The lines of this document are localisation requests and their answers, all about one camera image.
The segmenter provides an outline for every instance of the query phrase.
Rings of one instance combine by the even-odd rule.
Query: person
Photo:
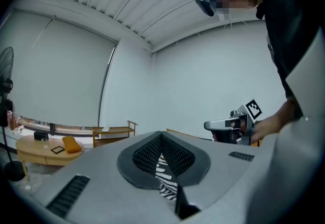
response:
[[[209,16],[231,15],[239,10],[257,9],[258,19],[265,17],[268,46],[285,90],[286,102],[272,116],[258,122],[252,143],[278,133],[287,123],[299,119],[302,112],[285,79],[305,54],[320,26],[315,16],[320,9],[310,0],[196,0]]]

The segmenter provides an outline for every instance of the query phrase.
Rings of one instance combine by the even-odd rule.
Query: table leg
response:
[[[26,165],[25,165],[25,161],[22,161],[22,167],[24,169],[26,180],[29,181],[29,176],[28,176],[28,173],[27,173],[27,168],[26,168]]]

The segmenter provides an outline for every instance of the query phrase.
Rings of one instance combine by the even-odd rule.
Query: standing fan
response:
[[[12,161],[5,133],[5,126],[7,126],[7,110],[12,107],[12,102],[7,99],[7,95],[13,87],[13,82],[11,80],[13,64],[14,50],[12,47],[8,47],[0,54],[0,125],[2,126],[5,146],[10,160],[10,162],[5,165],[5,175],[11,181],[19,181],[25,176],[22,163],[19,161]]]

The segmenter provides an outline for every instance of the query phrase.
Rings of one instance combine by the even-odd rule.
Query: striped fabric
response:
[[[177,180],[172,170],[166,163],[163,154],[160,155],[156,166],[156,178],[161,182],[160,195],[170,201],[175,201],[177,197]]]

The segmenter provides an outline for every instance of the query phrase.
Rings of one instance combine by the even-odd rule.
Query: floor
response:
[[[17,158],[17,155],[14,153],[10,153],[12,160],[19,161]],[[0,164],[3,168],[6,163],[9,162],[9,158],[7,155],[6,150],[3,148],[0,148]],[[57,170],[61,169],[62,166],[49,166],[49,165],[39,165],[39,164],[33,164],[26,162],[26,167],[28,170],[28,175],[30,178],[30,181],[26,181],[26,177],[24,177],[20,181],[11,182],[12,185],[19,187],[26,191],[28,194],[33,195],[38,187],[53,173],[55,173]]]

